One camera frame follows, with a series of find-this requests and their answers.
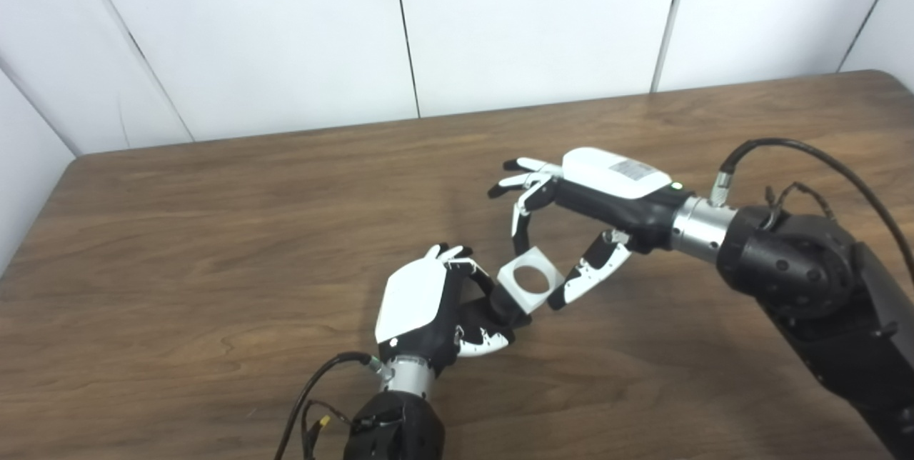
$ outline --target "cable connector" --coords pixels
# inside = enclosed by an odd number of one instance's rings
[[[389,368],[389,366],[382,362],[377,356],[372,356],[366,366],[371,372],[378,375],[382,381],[391,381],[394,376],[394,369]]]
[[[721,207],[727,203],[727,196],[730,193],[730,183],[732,180],[733,174],[725,173],[724,171],[718,172],[718,177],[714,180],[714,186],[711,187],[711,194],[708,197],[711,206]]]

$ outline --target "wooden table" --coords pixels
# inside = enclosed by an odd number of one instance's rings
[[[735,145],[767,135],[846,161],[914,234],[914,96],[877,72],[83,156],[0,281],[0,457],[271,457],[311,372],[374,350],[392,271],[437,241],[490,271],[512,258],[512,201],[486,199],[503,160],[594,145],[706,194]],[[751,154],[731,203],[794,180],[910,287],[875,213],[795,151]],[[565,271],[600,230],[546,209],[531,236]],[[350,366],[314,395],[355,411],[375,388]],[[433,402],[450,459],[888,457],[754,301],[662,251],[461,359]],[[343,440],[331,425],[318,456]]]

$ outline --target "circular hole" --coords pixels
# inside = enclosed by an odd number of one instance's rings
[[[525,291],[533,294],[542,294],[549,290],[549,281],[542,272],[528,266],[518,267],[515,272],[515,281]]]

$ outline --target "black cable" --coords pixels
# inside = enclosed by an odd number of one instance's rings
[[[314,372],[314,375],[311,376],[311,379],[304,384],[304,387],[301,389],[301,393],[298,395],[298,398],[295,399],[295,404],[291,407],[291,412],[288,414],[288,421],[286,422],[285,430],[283,430],[283,437],[280,439],[280,446],[276,448],[276,454],[273,456],[273,460],[282,460],[283,454],[285,453],[285,448],[288,446],[288,440],[291,438],[291,433],[295,429],[295,420],[298,418],[298,414],[303,407],[304,402],[308,398],[308,393],[311,392],[311,389],[314,388],[314,384],[317,383],[318,379],[321,378],[326,372],[333,368],[336,364],[343,362],[359,362],[362,365],[368,365],[371,361],[371,355],[368,353],[360,353],[358,351],[347,351],[346,353],[340,353],[334,356],[332,359],[327,360],[323,366],[320,366],[320,369],[317,369]]]
[[[797,151],[803,151],[803,153],[814,156],[833,170],[838,171],[838,173],[842,174],[849,182],[854,184],[856,189],[865,197],[866,202],[873,207],[875,212],[879,215],[879,218],[885,223],[885,227],[888,228],[888,231],[892,234],[892,238],[895,239],[895,244],[898,245],[898,249],[901,251],[901,256],[905,259],[905,265],[908,268],[911,282],[914,284],[914,255],[911,254],[911,247],[908,245],[908,240],[905,238],[905,234],[902,233],[901,228],[898,228],[898,223],[892,218],[891,213],[888,213],[888,209],[885,208],[882,201],[879,201],[879,198],[875,196],[872,189],[869,189],[869,187],[866,186],[866,183],[864,183],[859,176],[856,176],[854,171],[851,171],[849,167],[842,164],[841,161],[838,161],[835,157],[832,157],[825,151],[810,146],[805,142],[778,137],[766,137],[764,139],[745,141],[740,147],[733,150],[733,153],[729,154],[727,159],[724,160],[724,163],[720,165],[721,173],[730,174],[732,176],[732,174],[735,173],[735,170],[737,170],[737,164],[740,163],[740,160],[742,160],[749,151],[752,151],[759,146],[782,146]]]
[[[828,205],[828,201],[825,199],[822,194],[816,192],[813,187],[807,186],[807,184],[802,184],[800,182],[793,182],[787,186],[787,189],[784,189],[780,193],[780,197],[777,200],[774,199],[774,189],[770,186],[765,187],[765,201],[768,202],[768,218],[765,219],[763,223],[758,227],[759,229],[769,230],[773,228],[774,223],[778,222],[780,219],[780,213],[784,210],[784,203],[787,202],[787,195],[793,190],[799,190],[804,194],[810,194],[810,196],[815,199],[815,202],[818,203],[819,209],[822,209],[822,213],[825,214],[825,218],[829,220],[836,221],[835,212],[833,212],[832,207]]]
[[[315,421],[314,425],[308,429],[308,411],[311,410],[313,406],[323,406],[326,408],[330,414],[333,414],[333,417],[336,417],[343,422],[346,426],[352,428],[352,420],[346,417],[342,411],[336,410],[333,406],[326,404],[326,402],[319,401],[319,399],[308,399],[304,408],[301,409],[301,453],[304,454],[304,460],[311,460],[313,458],[314,444],[317,444],[317,435],[321,433],[323,425],[320,421]]]

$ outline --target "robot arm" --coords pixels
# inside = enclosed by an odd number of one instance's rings
[[[444,426],[431,407],[435,379],[460,356],[482,356],[515,340],[530,322],[470,248],[432,246],[388,278],[375,339],[381,383],[352,418],[345,460],[439,460]],[[470,279],[483,297],[461,304]]]
[[[871,249],[835,220],[790,215],[774,203],[725,206],[731,163],[721,169],[712,199],[703,199],[653,167],[581,148],[569,151],[561,166],[507,161],[507,170],[532,172],[502,180],[489,196],[526,189],[513,210],[518,252],[529,246],[530,211],[553,202],[615,229],[598,236],[552,294],[554,309],[605,280],[621,263],[613,260],[619,248],[702,259],[732,289],[756,299],[816,379],[858,410],[893,456],[914,458],[914,306]],[[903,236],[900,245],[910,251]]]

